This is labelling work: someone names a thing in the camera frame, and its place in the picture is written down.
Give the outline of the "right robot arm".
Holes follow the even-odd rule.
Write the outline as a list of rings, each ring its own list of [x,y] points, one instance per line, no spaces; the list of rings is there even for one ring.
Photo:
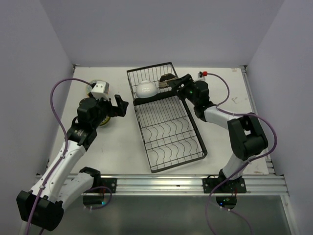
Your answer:
[[[257,156],[268,147],[268,140],[261,124],[254,113],[238,115],[223,111],[209,97],[209,86],[205,81],[194,81],[187,74],[182,78],[165,81],[181,100],[189,100],[194,105],[197,118],[228,131],[232,155],[222,169],[218,187],[229,192],[235,187],[235,180],[240,178],[249,158]]]

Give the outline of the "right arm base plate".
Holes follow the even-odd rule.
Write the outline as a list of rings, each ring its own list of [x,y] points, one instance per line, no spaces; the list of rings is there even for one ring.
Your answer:
[[[210,194],[212,190],[223,180],[225,180],[224,176],[215,177],[213,175],[209,175],[206,178],[203,178],[203,192]],[[242,177],[235,180],[229,180],[219,186],[213,193],[247,193],[245,180]]]

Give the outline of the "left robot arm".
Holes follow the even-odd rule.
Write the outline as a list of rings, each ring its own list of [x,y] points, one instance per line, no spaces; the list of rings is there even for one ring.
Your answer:
[[[80,194],[102,188],[101,173],[90,167],[81,169],[67,186],[64,182],[95,140],[101,122],[106,117],[126,115],[128,102],[119,95],[114,98],[116,106],[104,98],[89,97],[80,101],[77,116],[72,120],[58,155],[41,179],[29,191],[22,190],[16,198],[23,221],[53,231],[68,205]]]

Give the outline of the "dark patterned bowl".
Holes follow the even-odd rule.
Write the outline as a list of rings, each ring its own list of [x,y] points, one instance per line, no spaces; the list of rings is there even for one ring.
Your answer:
[[[171,73],[167,73],[161,76],[161,78],[158,81],[158,87],[160,89],[165,89],[167,87],[169,87],[168,82],[169,81],[173,81],[176,80],[177,77],[174,74]]]

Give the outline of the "white bowl yellow sun dots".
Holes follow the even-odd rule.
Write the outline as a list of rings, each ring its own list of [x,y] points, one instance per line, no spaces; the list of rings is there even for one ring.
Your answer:
[[[91,90],[93,89],[93,85],[94,85],[94,83],[96,83],[96,81],[95,81],[95,80],[92,80],[92,81],[90,81],[89,83],[90,83],[90,85],[86,85],[86,87],[85,87],[85,91],[86,91],[86,94],[87,94],[87,95],[88,95],[88,94],[91,92]]]

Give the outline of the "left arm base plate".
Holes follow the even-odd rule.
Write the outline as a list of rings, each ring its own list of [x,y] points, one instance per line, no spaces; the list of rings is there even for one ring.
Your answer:
[[[111,190],[112,193],[116,192],[117,188],[117,179],[116,178],[101,178],[100,186],[107,187]]]

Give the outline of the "lime yellow bowl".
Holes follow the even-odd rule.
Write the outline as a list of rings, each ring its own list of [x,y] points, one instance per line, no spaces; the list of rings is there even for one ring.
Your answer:
[[[111,117],[106,117],[99,125],[99,127],[103,127],[105,126],[109,121],[110,121]]]

